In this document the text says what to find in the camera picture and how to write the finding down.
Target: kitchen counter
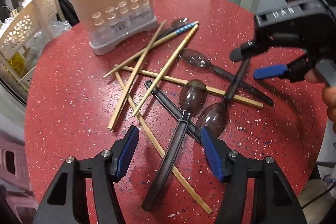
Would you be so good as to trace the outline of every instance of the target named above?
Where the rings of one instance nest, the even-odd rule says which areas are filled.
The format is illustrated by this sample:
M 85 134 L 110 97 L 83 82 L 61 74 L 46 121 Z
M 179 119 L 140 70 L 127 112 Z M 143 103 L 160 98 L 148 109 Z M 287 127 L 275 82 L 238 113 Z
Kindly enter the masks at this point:
M 175 18 L 199 19 L 199 29 L 187 45 L 211 58 L 211 62 L 231 73 L 239 63 L 232 63 L 230 52 L 250 40 L 254 33 L 253 15 L 225 0 L 154 0 L 158 22 L 167 19 L 166 27 Z M 140 140 L 132 163 L 120 183 L 115 184 L 118 201 L 126 223 L 132 224 L 202 224 L 214 223 L 223 198 L 225 185 L 216 180 L 208 168 L 202 147 L 186 135 L 176 167 L 196 192 L 213 209 L 206 214 L 172 175 L 165 194 L 152 212 L 141 208 L 161 158 L 149 141 L 138 120 L 125 104 L 116 128 L 107 129 L 122 90 L 114 76 L 103 79 L 113 64 L 120 64 L 138 49 L 147 45 L 151 33 L 142 32 L 120 43 L 113 51 L 97 56 L 89 46 L 87 32 L 79 23 L 46 45 L 32 78 L 25 120 L 25 139 L 28 168 L 36 199 L 41 201 L 52 178 L 67 156 L 78 160 L 97 155 L 121 139 L 130 125 L 139 127 Z M 159 72 L 171 51 L 177 48 L 186 34 L 182 34 L 152 50 L 143 64 L 145 70 Z M 220 136 L 228 146 L 246 157 L 275 158 L 293 190 L 298 194 L 305 185 L 316 162 L 327 120 L 326 106 L 321 99 L 321 84 L 305 81 L 290 83 L 279 78 L 267 79 L 261 86 L 252 77 L 260 66 L 287 64 L 301 55 L 300 50 L 273 48 L 251 59 L 245 81 L 274 100 L 274 107 L 264 105 L 256 109 L 234 103 L 230 106 L 230 122 Z M 120 71 L 124 81 L 129 72 Z M 177 59 L 168 75 L 180 79 L 200 79 L 214 88 L 227 89 L 229 81 L 212 71 L 194 68 Z M 143 97 L 147 77 L 139 75 L 131 94 L 135 103 Z M 181 87 L 165 81 L 159 87 L 179 104 Z M 237 94 L 249 96 L 239 89 Z M 208 95 L 206 105 L 220 97 Z M 177 121 L 153 99 L 142 107 L 148 126 L 164 149 L 167 148 Z M 88 180 L 88 210 L 90 223 L 96 223 L 92 183 Z M 253 201 L 253 182 L 248 182 L 246 215 L 250 223 Z

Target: chopstick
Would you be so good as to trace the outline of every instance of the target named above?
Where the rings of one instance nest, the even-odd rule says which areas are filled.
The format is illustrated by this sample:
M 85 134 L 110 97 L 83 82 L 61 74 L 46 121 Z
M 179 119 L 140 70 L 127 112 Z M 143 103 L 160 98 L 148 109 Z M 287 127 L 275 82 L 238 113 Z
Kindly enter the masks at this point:
M 124 66 L 122 69 L 132 72 L 134 68 Z M 155 78 L 155 77 L 158 76 L 157 73 L 152 72 L 152 71 L 148 71 L 148 70 L 139 70 L 138 73 L 141 74 L 141 75 L 151 77 L 151 78 Z M 185 85 L 188 82 L 188 80 L 183 80 L 183 79 L 179 79 L 179 78 L 175 78 L 175 77 L 171 77 L 171 76 L 167 76 L 167 75 L 164 75 L 162 77 L 162 80 L 166 80 L 168 82 L 178 84 L 178 85 Z M 207 86 L 207 91 L 214 94 L 214 95 L 219 95 L 221 97 L 225 94 L 224 90 L 216 89 L 216 88 L 213 88 L 211 86 Z M 246 98 L 246 97 L 243 97 L 243 96 L 240 96 L 240 95 L 235 95 L 233 97 L 233 100 L 236 101 L 236 102 L 239 102 L 239 103 L 243 103 L 245 105 L 252 106 L 252 107 L 263 108 L 263 103 L 252 100 L 252 99 L 249 99 L 249 98 Z
M 160 46 L 161 44 L 163 44 L 164 42 L 168 41 L 169 39 L 179 35 L 180 33 L 183 33 L 189 29 L 191 29 L 192 27 L 194 27 L 196 24 L 198 24 L 198 21 L 192 22 L 182 28 L 179 28 L 178 30 L 170 33 L 169 35 L 166 35 L 165 37 L 157 40 L 154 42 L 154 44 L 152 45 L 152 48 L 156 48 L 157 46 Z M 120 70 L 123 66 L 127 65 L 129 62 L 137 59 L 139 56 L 141 56 L 141 54 L 145 51 L 145 48 L 143 48 L 142 50 L 140 50 L 139 52 L 137 52 L 136 54 L 133 54 L 130 58 L 126 59 L 124 62 L 122 62 L 120 65 L 118 65 L 117 67 L 115 67 L 113 70 L 109 71 L 107 74 L 105 74 L 103 76 L 103 78 L 108 77 L 109 75 L 115 73 L 116 71 Z
M 158 76 L 153 81 L 153 85 L 147 90 L 146 94 L 144 95 L 144 97 L 142 98 L 142 100 L 140 101 L 140 103 L 138 104 L 137 108 L 134 110 L 134 112 L 132 114 L 132 117 L 135 117 L 135 115 L 139 112 L 140 108 L 145 103 L 145 101 L 147 100 L 148 96 L 151 94 L 153 88 L 161 80 L 161 78 L 164 76 L 164 74 L 169 70 L 169 68 L 171 67 L 171 65 L 175 61 L 176 57 L 179 55 L 179 52 L 181 51 L 181 49 L 183 49 L 185 47 L 185 45 L 189 42 L 189 40 L 194 35 L 194 33 L 196 32 L 197 29 L 198 29 L 198 25 L 196 24 L 190 30 L 190 32 L 186 35 L 186 37 L 182 40 L 182 42 L 176 48 L 176 50 L 173 52 L 173 54 L 171 55 L 171 57 L 168 59 L 167 63 L 164 65 L 164 67 L 162 68 L 162 70 L 160 71 L 160 73 L 158 74 Z
M 131 86 L 133 85 L 133 81 L 135 79 L 135 77 L 137 76 L 138 70 L 140 69 L 140 66 L 142 64 L 142 62 L 144 61 L 147 53 L 150 51 L 154 41 L 156 40 L 157 36 L 159 35 L 159 33 L 161 32 L 161 29 L 163 28 L 163 26 L 166 24 L 166 20 L 164 20 L 161 25 L 159 26 L 159 28 L 156 30 L 154 36 L 152 37 L 152 39 L 150 40 L 150 42 L 148 43 L 147 47 L 145 48 L 145 50 L 142 52 L 138 62 L 136 63 L 134 70 L 132 71 L 131 76 L 129 77 L 127 84 L 126 84 L 126 88 L 124 89 L 124 91 L 122 92 L 119 101 L 115 107 L 115 110 L 113 111 L 113 114 L 111 116 L 109 125 L 108 125 L 108 129 L 112 130 L 118 120 L 118 117 L 120 115 L 122 106 L 124 104 L 125 98 L 127 93 L 129 92 L 129 90 L 131 89 Z
M 119 85 L 121 86 L 122 90 L 125 89 L 125 84 L 123 80 L 120 77 L 120 74 L 118 72 L 115 72 L 115 77 L 119 82 Z M 131 108 L 134 110 L 136 108 L 133 99 L 129 93 L 127 93 L 126 98 L 128 100 L 128 103 L 130 104 Z M 148 138 L 151 140 L 152 144 L 154 145 L 157 152 L 159 152 L 160 156 L 163 158 L 165 155 L 165 151 L 161 147 L 160 143 L 155 138 L 154 134 L 152 133 L 151 129 L 148 127 L 148 124 L 146 123 L 145 119 L 141 116 L 141 114 L 138 112 L 136 117 L 139 120 L 139 123 L 142 125 L 142 128 L 145 130 Z M 211 208 L 205 203 L 205 201 L 196 193 L 196 191 L 191 187 L 191 185 L 187 182 L 187 180 L 182 176 L 182 174 L 179 172 L 179 170 L 174 165 L 171 169 L 173 174 L 176 176 L 176 178 L 179 180 L 179 182 L 184 186 L 184 188 L 188 191 L 188 193 L 196 200 L 196 202 L 203 208 L 206 213 L 211 214 L 212 210 Z

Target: red table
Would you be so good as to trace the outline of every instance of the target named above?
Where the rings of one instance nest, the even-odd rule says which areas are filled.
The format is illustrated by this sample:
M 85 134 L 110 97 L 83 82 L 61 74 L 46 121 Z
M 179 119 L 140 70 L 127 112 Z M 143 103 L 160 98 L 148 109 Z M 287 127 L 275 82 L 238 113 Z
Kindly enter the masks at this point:
M 188 47 L 199 50 L 218 66 L 235 73 L 239 64 L 229 60 L 234 47 L 253 37 L 253 17 L 248 11 L 225 0 L 154 0 L 159 21 L 188 17 L 198 19 L 200 27 Z M 103 79 L 112 65 L 120 63 L 149 42 L 153 33 L 142 33 L 121 43 L 114 51 L 96 56 L 88 44 L 88 36 L 81 24 L 49 43 L 40 58 L 31 84 L 26 110 L 25 136 L 28 167 L 37 200 L 41 200 L 49 183 L 65 158 L 78 160 L 95 156 L 127 131 L 138 125 L 132 118 L 128 104 L 124 108 L 114 132 L 107 124 L 121 94 L 114 77 Z M 146 58 L 144 69 L 159 72 L 184 35 L 176 37 Z M 264 104 L 260 110 L 235 103 L 230 108 L 231 122 L 221 135 L 230 148 L 246 157 L 262 159 L 272 155 L 283 169 L 298 194 L 307 181 L 324 135 L 326 107 L 321 100 L 322 85 L 306 82 L 291 84 L 278 78 L 267 80 L 265 87 L 252 78 L 253 68 L 261 65 L 288 63 L 300 51 L 271 49 L 266 55 L 251 60 L 246 81 L 258 87 L 274 100 L 274 107 Z M 130 75 L 121 71 L 124 81 Z M 193 68 L 176 60 L 168 75 L 181 79 L 201 79 L 207 85 L 226 89 L 228 82 L 206 69 Z M 145 93 L 139 76 L 132 89 L 135 103 Z M 180 86 L 161 82 L 160 88 L 178 104 Z M 207 105 L 219 101 L 209 95 Z M 176 121 L 152 96 L 141 110 L 152 132 L 166 148 L 174 132 Z M 207 215 L 193 201 L 178 180 L 169 176 L 161 206 L 149 213 L 141 209 L 142 200 L 159 167 L 161 158 L 143 129 L 140 141 L 126 177 L 115 185 L 119 203 L 127 223 L 213 223 L 219 209 L 224 186 L 211 174 L 204 151 L 191 137 L 183 142 L 175 162 L 182 174 L 204 201 L 214 210 Z M 251 187 L 248 190 L 247 217 L 251 208 Z M 95 223 L 93 198 L 89 193 L 91 222 Z

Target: finger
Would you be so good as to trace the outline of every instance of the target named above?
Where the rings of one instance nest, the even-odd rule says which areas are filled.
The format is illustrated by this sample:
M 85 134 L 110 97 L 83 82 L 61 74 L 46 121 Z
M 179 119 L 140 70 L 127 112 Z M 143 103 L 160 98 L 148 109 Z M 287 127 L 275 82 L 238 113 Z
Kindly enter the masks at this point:
M 336 86 L 325 87 L 322 91 L 323 102 L 330 107 L 336 107 Z
M 311 69 L 309 70 L 306 75 L 304 76 L 304 79 L 309 83 L 319 83 L 321 82 L 320 77 L 317 75 L 317 73 Z
M 328 118 L 332 122 L 336 123 L 336 108 L 328 107 Z

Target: silver bolt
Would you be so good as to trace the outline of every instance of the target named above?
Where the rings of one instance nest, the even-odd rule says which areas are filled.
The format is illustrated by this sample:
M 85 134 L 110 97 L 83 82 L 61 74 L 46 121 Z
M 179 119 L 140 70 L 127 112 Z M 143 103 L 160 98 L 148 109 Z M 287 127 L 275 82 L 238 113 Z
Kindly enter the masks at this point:
M 104 150 L 103 152 L 101 152 L 101 155 L 103 157 L 108 157 L 111 155 L 111 151 L 110 150 Z
M 272 163 L 274 163 L 274 159 L 272 158 L 272 157 L 266 157 L 266 162 L 268 163 L 268 164 L 272 164 Z
M 67 163 L 72 163 L 73 161 L 75 160 L 75 158 L 73 157 L 73 156 L 70 156 L 70 157 L 67 157 L 66 159 L 65 159 L 65 161 L 67 162 Z
M 230 152 L 229 152 L 229 155 L 231 156 L 231 157 L 237 157 L 238 156 L 238 152 L 236 151 L 236 150 L 231 150 Z

